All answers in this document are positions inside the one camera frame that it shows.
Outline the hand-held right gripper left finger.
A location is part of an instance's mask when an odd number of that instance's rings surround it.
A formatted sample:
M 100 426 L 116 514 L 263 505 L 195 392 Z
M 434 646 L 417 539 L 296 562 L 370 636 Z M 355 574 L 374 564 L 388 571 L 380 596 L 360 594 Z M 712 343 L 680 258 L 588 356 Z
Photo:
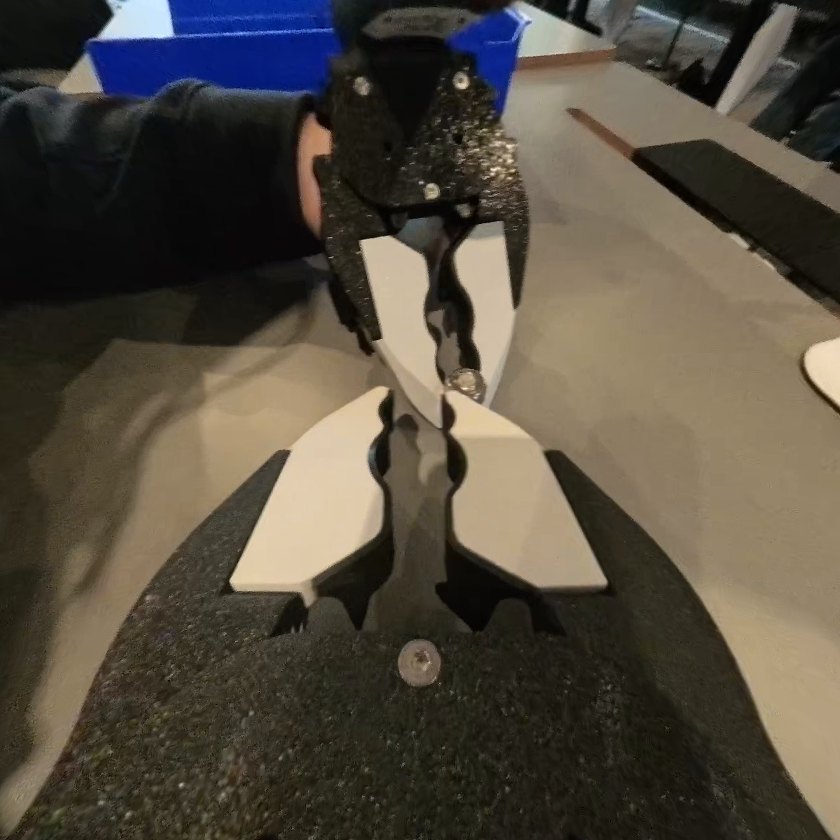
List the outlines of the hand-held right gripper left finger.
M 381 534 L 385 491 L 373 456 L 391 399 L 376 386 L 293 444 L 230 576 L 234 592 L 317 599 L 340 564 Z

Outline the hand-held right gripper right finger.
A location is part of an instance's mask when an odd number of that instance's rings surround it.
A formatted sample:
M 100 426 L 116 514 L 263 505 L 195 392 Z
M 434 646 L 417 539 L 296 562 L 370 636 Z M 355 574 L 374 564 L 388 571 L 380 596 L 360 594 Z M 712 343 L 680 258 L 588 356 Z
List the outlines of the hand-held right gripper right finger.
M 456 545 L 536 590 L 604 590 L 606 575 L 539 442 L 466 395 L 445 399 L 465 461 L 450 507 Z

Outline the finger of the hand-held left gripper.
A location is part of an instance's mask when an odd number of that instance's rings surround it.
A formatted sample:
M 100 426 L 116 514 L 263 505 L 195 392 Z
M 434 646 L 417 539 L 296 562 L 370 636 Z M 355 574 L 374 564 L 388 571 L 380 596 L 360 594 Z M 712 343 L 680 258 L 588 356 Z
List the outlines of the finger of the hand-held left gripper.
M 438 346 L 427 323 L 426 258 L 392 236 L 363 239 L 360 252 L 381 335 L 373 340 L 374 348 L 406 399 L 441 428 L 445 388 L 438 374 Z
M 455 247 L 451 261 L 460 359 L 464 367 L 480 374 L 481 403 L 490 406 L 507 363 L 516 319 L 504 223 L 472 227 Z

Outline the steel hex bolt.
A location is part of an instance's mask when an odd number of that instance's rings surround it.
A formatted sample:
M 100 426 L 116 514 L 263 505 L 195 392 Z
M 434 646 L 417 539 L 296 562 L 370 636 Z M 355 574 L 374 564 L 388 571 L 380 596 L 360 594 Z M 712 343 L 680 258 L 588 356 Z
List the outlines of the steel hex bolt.
M 444 380 L 444 387 L 468 399 L 483 403 L 487 395 L 487 384 L 482 373 L 469 367 L 451 371 Z

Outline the person's left forearm black sleeve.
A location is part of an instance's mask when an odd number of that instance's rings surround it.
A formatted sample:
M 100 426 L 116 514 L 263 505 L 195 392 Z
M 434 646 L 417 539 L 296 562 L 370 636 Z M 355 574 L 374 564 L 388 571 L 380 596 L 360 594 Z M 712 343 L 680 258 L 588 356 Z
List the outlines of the person's left forearm black sleeve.
M 2 306 L 316 255 L 297 184 L 307 93 L 181 80 L 151 98 L 2 83 Z

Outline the person's left hand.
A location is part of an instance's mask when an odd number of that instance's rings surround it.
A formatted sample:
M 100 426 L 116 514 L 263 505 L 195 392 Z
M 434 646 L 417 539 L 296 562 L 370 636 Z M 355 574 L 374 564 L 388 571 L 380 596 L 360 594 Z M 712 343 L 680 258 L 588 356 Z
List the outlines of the person's left hand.
M 316 162 L 330 157 L 333 136 L 319 120 L 315 111 L 309 111 L 301 121 L 297 138 L 297 189 L 301 217 L 314 237 L 322 236 L 322 198 Z

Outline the small light side table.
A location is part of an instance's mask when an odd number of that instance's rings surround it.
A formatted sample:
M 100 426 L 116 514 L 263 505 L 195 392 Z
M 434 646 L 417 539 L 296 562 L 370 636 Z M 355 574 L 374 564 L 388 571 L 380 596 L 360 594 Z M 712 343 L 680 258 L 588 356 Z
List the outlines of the small light side table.
M 582 67 L 615 59 L 616 47 L 600 36 L 529 3 L 515 2 L 511 8 L 526 18 L 516 70 Z

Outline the blue plastic bin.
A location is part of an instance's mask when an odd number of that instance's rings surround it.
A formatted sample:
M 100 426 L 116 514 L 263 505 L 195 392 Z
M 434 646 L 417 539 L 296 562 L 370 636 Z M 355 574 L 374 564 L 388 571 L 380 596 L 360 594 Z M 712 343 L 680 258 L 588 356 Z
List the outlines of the blue plastic bin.
M 110 94 L 150 96 L 175 81 L 197 79 L 226 88 L 316 91 L 342 53 L 354 59 L 353 89 L 383 92 L 385 102 L 418 109 L 432 97 L 444 54 L 450 88 L 481 79 L 501 112 L 529 18 L 518 10 L 470 13 L 465 2 L 395 2 L 347 46 L 333 28 L 333 2 L 125 2 L 87 55 Z

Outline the black table mat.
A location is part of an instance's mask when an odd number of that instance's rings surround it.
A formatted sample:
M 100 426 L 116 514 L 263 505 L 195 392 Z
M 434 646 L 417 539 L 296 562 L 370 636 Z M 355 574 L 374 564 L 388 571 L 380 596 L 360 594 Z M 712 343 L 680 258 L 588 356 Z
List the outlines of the black table mat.
M 631 162 L 839 302 L 838 212 L 713 140 L 645 146 Z

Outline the white chair panel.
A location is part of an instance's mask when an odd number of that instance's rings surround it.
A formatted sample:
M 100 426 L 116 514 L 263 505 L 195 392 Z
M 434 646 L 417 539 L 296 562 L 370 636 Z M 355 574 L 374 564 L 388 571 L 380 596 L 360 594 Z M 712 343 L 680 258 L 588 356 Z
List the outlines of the white chair panel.
M 781 56 L 799 13 L 795 5 L 778 3 L 750 39 L 715 104 L 715 111 L 729 115 L 756 87 Z

